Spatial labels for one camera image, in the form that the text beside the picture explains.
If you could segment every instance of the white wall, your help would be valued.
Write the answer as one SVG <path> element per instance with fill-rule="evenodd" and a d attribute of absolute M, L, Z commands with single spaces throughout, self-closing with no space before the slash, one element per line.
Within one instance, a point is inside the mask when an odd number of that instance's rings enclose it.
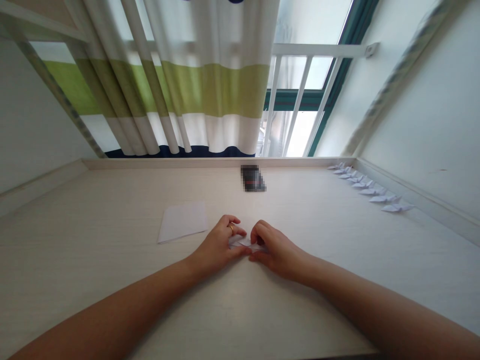
<path fill-rule="evenodd" d="M 0 39 L 0 193 L 79 158 L 96 158 L 13 41 Z"/>
<path fill-rule="evenodd" d="M 420 64 L 361 157 L 480 221 L 480 1 Z"/>
<path fill-rule="evenodd" d="M 407 48 L 434 0 L 380 1 L 363 44 L 380 42 L 370 59 L 352 62 L 315 156 L 339 156 L 370 104 Z"/>

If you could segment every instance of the railing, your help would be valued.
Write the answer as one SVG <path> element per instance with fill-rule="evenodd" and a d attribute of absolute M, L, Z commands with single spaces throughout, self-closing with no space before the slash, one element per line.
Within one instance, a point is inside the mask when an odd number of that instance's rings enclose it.
<path fill-rule="evenodd" d="M 273 81 L 270 91 L 270 101 L 268 105 L 268 113 L 266 118 L 266 127 L 265 127 L 265 136 L 263 138 L 263 147 L 261 150 L 261 157 L 268 156 L 270 148 L 270 133 L 272 130 L 272 121 L 274 113 L 274 104 L 275 97 L 277 96 L 277 86 L 279 81 L 280 65 L 282 63 L 283 56 L 306 56 L 305 68 L 303 70 L 303 75 L 300 82 L 300 88 L 298 89 L 298 95 L 296 97 L 295 106 L 293 108 L 293 114 L 291 116 L 290 125 L 288 128 L 288 133 L 286 137 L 286 143 L 283 148 L 283 156 L 287 155 L 287 151 L 290 145 L 290 140 L 292 138 L 292 133 L 295 126 L 295 121 L 297 120 L 297 115 L 299 113 L 300 103 L 302 101 L 302 96 L 305 90 L 305 84 L 307 83 L 307 78 L 310 72 L 310 66 L 312 64 L 312 59 L 314 57 L 331 57 L 333 58 L 334 65 L 331 71 L 331 75 L 326 84 L 323 96 L 321 98 L 320 106 L 315 116 L 315 121 L 308 137 L 308 141 L 305 145 L 303 151 L 303 157 L 306 157 L 309 154 L 310 148 L 315 138 L 315 134 L 320 126 L 322 121 L 322 116 L 324 114 L 325 106 L 330 95 L 330 91 L 335 82 L 335 78 L 340 69 L 342 59 L 344 58 L 369 58 L 377 50 L 379 43 L 373 43 L 371 45 L 310 45 L 310 44 L 273 44 L 272 54 L 275 56 L 275 64 L 273 68 Z"/>

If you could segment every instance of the white paper crane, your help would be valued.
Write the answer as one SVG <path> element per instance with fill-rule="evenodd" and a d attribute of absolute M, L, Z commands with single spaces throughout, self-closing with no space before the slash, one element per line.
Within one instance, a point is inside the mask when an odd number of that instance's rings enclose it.
<path fill-rule="evenodd" d="M 329 166 L 329 167 L 327 167 L 326 169 L 327 169 L 327 170 L 343 169 L 344 165 L 345 165 L 345 163 L 344 163 L 344 162 L 341 162 L 341 163 L 339 163 L 338 165 Z"/>
<path fill-rule="evenodd" d="M 347 181 L 349 182 L 352 182 L 354 184 L 357 184 L 359 182 L 361 182 L 364 178 L 364 175 L 360 176 L 360 177 L 351 177 L 351 178 L 348 178 Z"/>
<path fill-rule="evenodd" d="M 413 205 L 399 205 L 399 204 L 395 204 L 395 203 L 392 203 L 390 205 L 387 205 L 387 206 L 384 206 L 381 208 L 382 211 L 386 211 L 386 212 L 389 212 L 389 213 L 401 213 L 401 212 L 404 212 L 404 211 L 408 211 L 410 209 L 413 209 L 415 206 Z"/>
<path fill-rule="evenodd" d="M 398 204 L 400 199 L 402 197 L 401 196 L 396 196 L 396 195 L 392 195 L 392 196 L 374 196 L 372 197 L 369 201 L 371 203 L 394 203 L 394 204 Z"/>
<path fill-rule="evenodd" d="M 350 173 L 350 172 L 347 172 L 343 175 L 340 175 L 338 178 L 339 179 L 350 179 L 350 178 L 354 178 L 355 175 L 357 175 L 358 171 L 355 170 L 354 172 Z"/>
<path fill-rule="evenodd" d="M 346 174 L 350 171 L 351 168 L 352 168 L 351 166 L 342 167 L 342 168 L 339 168 L 338 170 L 335 170 L 333 173 L 335 175 Z"/>
<path fill-rule="evenodd" d="M 369 189 L 369 188 L 373 188 L 375 185 L 374 181 L 373 180 L 370 180 L 369 182 L 365 183 L 365 182 L 357 182 L 355 184 L 353 184 L 351 187 L 352 188 L 357 188 L 357 189 Z"/>
<path fill-rule="evenodd" d="M 363 189 L 362 191 L 359 192 L 361 195 L 370 195 L 370 196 L 383 196 L 387 193 L 386 188 L 381 188 L 381 189 L 374 189 L 374 188 L 368 188 L 368 189 Z"/>

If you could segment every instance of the white paper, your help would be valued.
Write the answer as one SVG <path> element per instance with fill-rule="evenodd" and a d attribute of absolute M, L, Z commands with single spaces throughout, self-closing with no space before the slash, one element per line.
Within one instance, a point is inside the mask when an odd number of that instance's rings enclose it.
<path fill-rule="evenodd" d="M 348 166 L 348 167 L 342 167 L 342 168 L 339 168 L 338 170 L 335 170 L 333 173 L 335 175 L 341 175 L 341 174 L 346 174 L 350 171 L 352 167 L 351 166 Z"/>
<path fill-rule="evenodd" d="M 344 167 L 344 163 L 341 162 L 338 165 L 333 165 L 333 166 L 327 167 L 327 170 L 338 170 L 338 169 L 342 169 L 343 167 Z"/>
<path fill-rule="evenodd" d="M 205 203 L 169 206 L 163 213 L 158 244 L 208 230 Z"/>
<path fill-rule="evenodd" d="M 357 175 L 357 170 L 355 170 L 354 172 L 350 173 L 350 171 L 348 171 L 347 173 L 343 174 L 343 175 L 340 175 L 339 178 L 340 179 L 350 179 L 350 178 L 353 178 L 355 175 Z"/>
<path fill-rule="evenodd" d="M 263 252 L 266 252 L 266 253 L 268 252 L 266 246 L 260 246 L 257 243 L 252 244 L 249 236 L 245 236 L 245 237 L 242 237 L 240 235 L 232 236 L 228 240 L 228 246 L 230 247 L 230 249 L 236 248 L 236 247 L 239 247 L 239 246 L 245 246 L 245 247 L 250 248 L 254 251 L 257 250 L 257 251 L 263 251 Z"/>
<path fill-rule="evenodd" d="M 374 196 L 372 197 L 369 201 L 371 203 L 394 203 L 394 204 L 398 204 L 398 202 L 400 201 L 402 197 L 401 196 L 396 196 L 396 195 L 392 195 L 392 196 Z"/>
<path fill-rule="evenodd" d="M 364 179 L 364 176 L 360 176 L 360 177 L 351 177 L 351 178 L 348 178 L 347 181 L 349 182 L 352 182 L 354 184 L 357 184 L 357 183 L 360 183 L 362 180 Z"/>
<path fill-rule="evenodd" d="M 387 206 L 382 207 L 382 211 L 386 211 L 389 213 L 401 213 L 404 211 L 408 211 L 410 209 L 413 209 L 415 206 L 407 204 L 407 205 L 399 205 L 399 204 L 390 204 Z"/>
<path fill-rule="evenodd" d="M 362 191 L 359 192 L 361 195 L 371 195 L 371 196 L 381 196 L 385 195 L 387 193 L 386 188 L 381 188 L 381 189 L 374 189 L 374 188 L 369 188 L 369 189 L 363 189 Z"/>
<path fill-rule="evenodd" d="M 368 189 L 368 188 L 373 188 L 375 186 L 375 183 L 373 180 L 370 180 L 369 182 L 357 182 L 353 184 L 351 187 L 352 188 L 357 188 L 357 189 Z"/>

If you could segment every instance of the striped curtain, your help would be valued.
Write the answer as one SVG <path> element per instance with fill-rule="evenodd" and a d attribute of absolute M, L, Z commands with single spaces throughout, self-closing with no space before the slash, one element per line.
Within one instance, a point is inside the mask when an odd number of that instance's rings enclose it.
<path fill-rule="evenodd" d="M 83 0 L 88 43 L 32 43 L 102 150 L 254 156 L 279 0 Z"/>

